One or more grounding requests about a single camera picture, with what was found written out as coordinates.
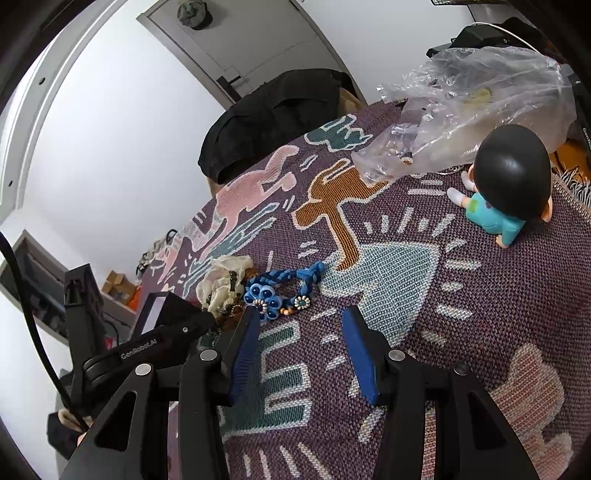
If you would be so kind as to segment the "person's left hand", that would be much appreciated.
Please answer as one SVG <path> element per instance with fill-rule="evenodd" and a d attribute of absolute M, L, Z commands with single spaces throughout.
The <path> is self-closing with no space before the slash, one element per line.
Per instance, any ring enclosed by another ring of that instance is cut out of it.
<path fill-rule="evenodd" d="M 74 415 L 66 408 L 57 411 L 59 422 L 66 428 L 78 433 L 77 445 L 80 445 L 87 431 L 93 425 L 93 419 L 90 416 L 83 418 L 83 422 L 77 420 Z"/>

